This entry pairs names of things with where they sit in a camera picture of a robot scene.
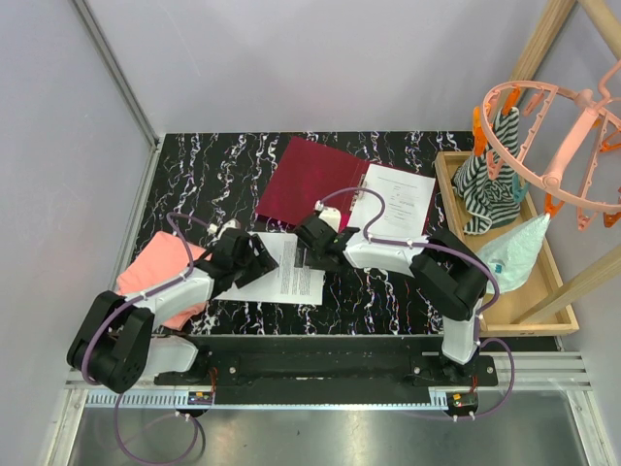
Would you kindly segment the white paper sheet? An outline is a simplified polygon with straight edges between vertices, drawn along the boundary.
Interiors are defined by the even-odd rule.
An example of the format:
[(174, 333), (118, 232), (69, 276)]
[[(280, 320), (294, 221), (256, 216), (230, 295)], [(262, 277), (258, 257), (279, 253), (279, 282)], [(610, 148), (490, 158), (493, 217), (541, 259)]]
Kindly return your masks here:
[(259, 232), (264, 246), (277, 261), (276, 270), (242, 287), (233, 285), (220, 294), (223, 301), (247, 301), (271, 304), (322, 304), (324, 272), (302, 262), (302, 250), (292, 233)]

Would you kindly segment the red plastic folder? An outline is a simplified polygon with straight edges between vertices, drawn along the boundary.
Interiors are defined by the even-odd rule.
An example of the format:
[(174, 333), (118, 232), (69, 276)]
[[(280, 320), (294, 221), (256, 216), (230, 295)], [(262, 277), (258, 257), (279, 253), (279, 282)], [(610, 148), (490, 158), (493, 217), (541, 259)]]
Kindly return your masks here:
[(382, 197), (368, 188), (353, 211), (349, 210), (360, 177), (371, 164), (377, 163), (294, 137), (260, 197), (255, 214), (261, 220), (275, 220), (293, 227), (321, 201), (341, 212), (340, 229), (347, 226), (362, 229), (385, 210)]

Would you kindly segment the white printed top paper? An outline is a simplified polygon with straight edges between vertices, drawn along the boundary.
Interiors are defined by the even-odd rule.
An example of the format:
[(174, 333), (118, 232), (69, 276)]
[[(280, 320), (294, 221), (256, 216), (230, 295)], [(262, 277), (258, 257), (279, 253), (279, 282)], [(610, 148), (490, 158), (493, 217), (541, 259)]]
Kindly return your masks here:
[(392, 239), (421, 236), (435, 179), (377, 164), (371, 164), (366, 174), (366, 188), (377, 192), (385, 203), (384, 213), (370, 233)]

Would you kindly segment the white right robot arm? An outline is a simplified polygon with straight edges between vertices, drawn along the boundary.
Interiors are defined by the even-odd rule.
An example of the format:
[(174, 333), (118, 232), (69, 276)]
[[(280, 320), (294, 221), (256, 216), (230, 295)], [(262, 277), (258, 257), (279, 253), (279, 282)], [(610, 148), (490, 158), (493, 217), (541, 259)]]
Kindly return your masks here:
[(294, 234), (313, 269), (337, 272), (343, 268), (375, 268), (414, 278), (442, 318), (443, 378), (458, 385), (474, 375), (477, 312), (491, 274), (451, 231), (416, 239), (387, 239), (367, 228), (347, 227), (338, 232), (312, 214), (294, 229)]

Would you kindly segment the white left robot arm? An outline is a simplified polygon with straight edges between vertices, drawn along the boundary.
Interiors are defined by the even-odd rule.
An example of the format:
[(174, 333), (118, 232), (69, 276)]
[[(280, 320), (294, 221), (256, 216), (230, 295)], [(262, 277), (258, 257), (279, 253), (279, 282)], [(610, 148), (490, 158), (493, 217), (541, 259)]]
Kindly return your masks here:
[(165, 373), (201, 383), (210, 362), (196, 345), (176, 335), (155, 337), (153, 330), (277, 268), (261, 238), (237, 228), (225, 230), (206, 250), (159, 232), (126, 271), (130, 278), (151, 279), (151, 285), (125, 295), (98, 294), (67, 351), (67, 363), (87, 383), (118, 394), (143, 376)]

